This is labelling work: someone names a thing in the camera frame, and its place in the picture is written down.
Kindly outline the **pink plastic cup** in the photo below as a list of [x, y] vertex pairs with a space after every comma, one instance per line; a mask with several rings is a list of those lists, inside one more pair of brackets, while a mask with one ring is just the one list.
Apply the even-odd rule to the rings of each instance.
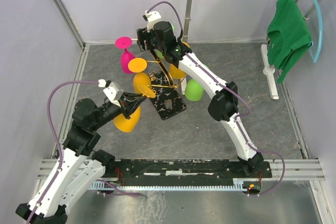
[[132, 39], [129, 37], [120, 37], [115, 41], [115, 46], [118, 49], [123, 50], [120, 58], [120, 64], [123, 72], [126, 74], [132, 74], [132, 71], [128, 67], [129, 62], [135, 58], [135, 55], [128, 51], [128, 49], [132, 46]]

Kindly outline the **orange wine glass front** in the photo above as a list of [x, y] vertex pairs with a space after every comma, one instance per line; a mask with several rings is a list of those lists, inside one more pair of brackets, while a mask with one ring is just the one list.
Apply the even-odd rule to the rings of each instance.
[[[152, 88], [149, 89], [146, 86], [139, 86], [139, 90], [142, 94], [146, 95], [147, 98], [155, 98], [156, 96], [156, 93], [152, 90]], [[119, 115], [113, 119], [113, 123], [120, 131], [130, 133], [137, 125], [140, 116], [141, 106], [139, 106], [137, 110], [131, 115], [130, 119], [126, 119], [123, 115]]]

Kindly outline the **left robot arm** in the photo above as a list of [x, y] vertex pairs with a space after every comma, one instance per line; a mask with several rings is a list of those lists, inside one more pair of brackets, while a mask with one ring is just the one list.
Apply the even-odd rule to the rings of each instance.
[[16, 214], [27, 223], [65, 223], [88, 188], [100, 177], [110, 177], [116, 171], [115, 157], [99, 150], [84, 170], [75, 174], [99, 141], [97, 130], [118, 116], [131, 119], [145, 100], [144, 95], [124, 92], [118, 100], [106, 100], [101, 106], [89, 98], [78, 101], [57, 163], [35, 197], [20, 204]]

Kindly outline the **orange wine glass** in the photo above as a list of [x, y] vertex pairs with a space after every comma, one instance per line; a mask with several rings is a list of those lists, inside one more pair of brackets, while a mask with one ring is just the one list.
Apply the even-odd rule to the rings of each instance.
[[[156, 96], [156, 93], [152, 90], [152, 88], [149, 89], [146, 86], [139, 86], [139, 90], [142, 94], [146, 95], [147, 98], [155, 98]], [[137, 125], [140, 116], [141, 106], [139, 106], [137, 110], [131, 115], [130, 119], [126, 119], [123, 115], [119, 115], [113, 119], [113, 123], [120, 131], [130, 133]]]
[[169, 67], [169, 74], [173, 79], [183, 79], [186, 75], [184, 71], [181, 69], [177, 68], [175, 65], [170, 64]]
[[131, 72], [135, 73], [133, 77], [133, 88], [135, 93], [141, 93], [139, 86], [146, 86], [151, 88], [150, 77], [144, 72], [148, 63], [143, 58], [134, 58], [128, 63], [128, 68]]

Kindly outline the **green wine glass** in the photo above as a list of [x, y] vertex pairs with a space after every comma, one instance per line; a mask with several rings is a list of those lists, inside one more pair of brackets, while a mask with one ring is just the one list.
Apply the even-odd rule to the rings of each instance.
[[161, 21], [154, 25], [154, 34], [156, 37], [156, 48], [163, 54], [176, 45], [174, 29], [170, 22]]
[[188, 100], [196, 102], [202, 99], [204, 94], [204, 88], [189, 74], [188, 82], [185, 88], [185, 96]]

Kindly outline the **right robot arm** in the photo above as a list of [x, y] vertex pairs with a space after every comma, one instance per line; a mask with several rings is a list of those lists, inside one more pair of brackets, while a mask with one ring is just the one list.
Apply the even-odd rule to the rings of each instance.
[[234, 143], [241, 162], [241, 173], [246, 177], [258, 173], [264, 158], [250, 140], [241, 121], [238, 103], [243, 102], [243, 99], [238, 95], [237, 84], [228, 83], [209, 70], [189, 46], [175, 37], [169, 22], [157, 22], [151, 29], [139, 28], [136, 34], [141, 51], [148, 50], [153, 54], [158, 50], [168, 63], [181, 69], [202, 86], [211, 99], [208, 113], [224, 126]]

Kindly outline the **green wine glass front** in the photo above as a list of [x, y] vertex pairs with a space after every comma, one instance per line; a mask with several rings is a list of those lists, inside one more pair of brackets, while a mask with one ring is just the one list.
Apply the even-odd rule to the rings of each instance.
[[185, 96], [188, 100], [196, 102], [202, 99], [204, 94], [204, 88], [189, 74], [188, 82], [185, 88]]

